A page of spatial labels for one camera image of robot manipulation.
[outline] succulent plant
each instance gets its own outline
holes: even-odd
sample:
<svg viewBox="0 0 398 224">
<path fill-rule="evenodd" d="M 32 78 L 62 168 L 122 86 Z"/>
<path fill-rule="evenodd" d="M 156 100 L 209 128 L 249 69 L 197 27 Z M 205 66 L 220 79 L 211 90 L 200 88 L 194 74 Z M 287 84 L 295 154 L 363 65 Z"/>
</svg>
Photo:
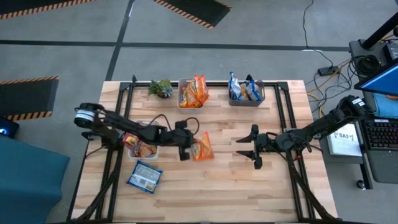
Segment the succulent plant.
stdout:
<svg viewBox="0 0 398 224">
<path fill-rule="evenodd" d="M 173 88 L 170 84 L 170 80 L 162 80 L 160 82 L 151 80 L 148 91 L 148 94 L 150 95 L 157 95 L 161 98 L 168 98 L 172 96 Z"/>
</svg>

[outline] blue chair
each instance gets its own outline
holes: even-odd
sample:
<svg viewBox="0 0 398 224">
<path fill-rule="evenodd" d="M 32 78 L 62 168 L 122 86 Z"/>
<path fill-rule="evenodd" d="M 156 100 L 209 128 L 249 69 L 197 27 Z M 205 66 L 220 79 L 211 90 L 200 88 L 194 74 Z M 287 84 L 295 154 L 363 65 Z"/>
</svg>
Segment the blue chair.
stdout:
<svg viewBox="0 0 398 224">
<path fill-rule="evenodd" d="M 69 157 L 0 137 L 0 223 L 45 223 Z"/>
</svg>

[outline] floor mat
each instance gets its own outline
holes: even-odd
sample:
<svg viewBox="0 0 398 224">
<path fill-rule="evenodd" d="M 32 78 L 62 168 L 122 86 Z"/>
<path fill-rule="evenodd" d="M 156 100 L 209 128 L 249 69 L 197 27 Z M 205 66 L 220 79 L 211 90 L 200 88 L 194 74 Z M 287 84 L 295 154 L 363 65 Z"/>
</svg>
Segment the floor mat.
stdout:
<svg viewBox="0 0 398 224">
<path fill-rule="evenodd" d="M 1 0 L 0 19 L 44 12 L 95 0 Z"/>
<path fill-rule="evenodd" d="M 60 77 L 0 82 L 0 116 L 18 121 L 52 114 Z"/>
<path fill-rule="evenodd" d="M 167 9 L 196 22 L 207 29 L 214 27 L 230 12 L 232 7 L 215 0 L 153 0 Z"/>
</svg>

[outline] snack packet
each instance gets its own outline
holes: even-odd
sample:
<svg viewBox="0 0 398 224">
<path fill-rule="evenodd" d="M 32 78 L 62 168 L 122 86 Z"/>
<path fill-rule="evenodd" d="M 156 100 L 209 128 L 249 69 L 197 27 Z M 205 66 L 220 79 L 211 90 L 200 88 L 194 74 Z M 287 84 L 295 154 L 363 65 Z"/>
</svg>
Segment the snack packet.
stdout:
<svg viewBox="0 0 398 224">
<path fill-rule="evenodd" d="M 156 169 L 144 162 L 137 161 L 136 167 L 132 171 L 127 184 L 133 185 L 145 192 L 153 194 L 159 184 L 160 176 L 163 171 Z"/>
<path fill-rule="evenodd" d="M 188 106 L 187 87 L 181 87 L 180 107 L 186 108 Z"/>
<path fill-rule="evenodd" d="M 195 75 L 186 88 L 181 88 L 181 92 L 181 108 L 200 108 L 209 98 L 205 76 L 198 78 L 198 75 Z"/>
<path fill-rule="evenodd" d="M 246 92 L 248 93 L 250 100 L 261 101 L 262 99 L 259 94 L 259 86 L 254 83 L 254 80 L 248 82 L 249 83 L 246 87 Z"/>
<path fill-rule="evenodd" d="M 191 147 L 191 152 L 194 161 L 214 158 L 208 132 L 205 132 L 200 139 L 195 139 L 195 143 Z"/>
<path fill-rule="evenodd" d="M 239 97 L 239 100 L 250 100 L 249 95 L 246 91 L 246 86 L 247 86 L 247 82 L 243 82 L 241 84 L 241 95 Z"/>
<path fill-rule="evenodd" d="M 234 72 L 229 72 L 229 92 L 232 100 L 238 100 L 241 94 L 241 86 L 239 85 L 238 78 Z"/>
<path fill-rule="evenodd" d="M 206 78 L 204 75 L 202 75 L 199 79 L 198 79 L 198 99 L 200 101 L 200 103 L 203 105 L 206 100 L 209 98 L 209 92 L 206 86 Z"/>
<path fill-rule="evenodd" d="M 139 152 L 139 138 L 133 134 L 126 133 L 123 137 L 123 143 L 124 145 L 130 149 L 133 153 L 134 156 L 139 157 L 140 152 Z"/>
<path fill-rule="evenodd" d="M 156 154 L 157 147 L 146 144 L 141 141 L 139 145 L 139 154 L 141 157 L 148 157 L 152 154 Z"/>
</svg>

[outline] black keyboard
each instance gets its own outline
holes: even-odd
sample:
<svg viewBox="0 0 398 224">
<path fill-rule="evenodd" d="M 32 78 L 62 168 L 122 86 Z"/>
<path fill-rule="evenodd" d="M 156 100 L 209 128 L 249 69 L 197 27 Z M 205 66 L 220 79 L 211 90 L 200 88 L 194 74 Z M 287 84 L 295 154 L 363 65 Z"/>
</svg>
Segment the black keyboard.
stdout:
<svg viewBox="0 0 398 224">
<path fill-rule="evenodd" d="M 368 142 L 370 150 L 398 150 L 398 120 L 372 119 L 364 124 L 364 141 Z"/>
</svg>

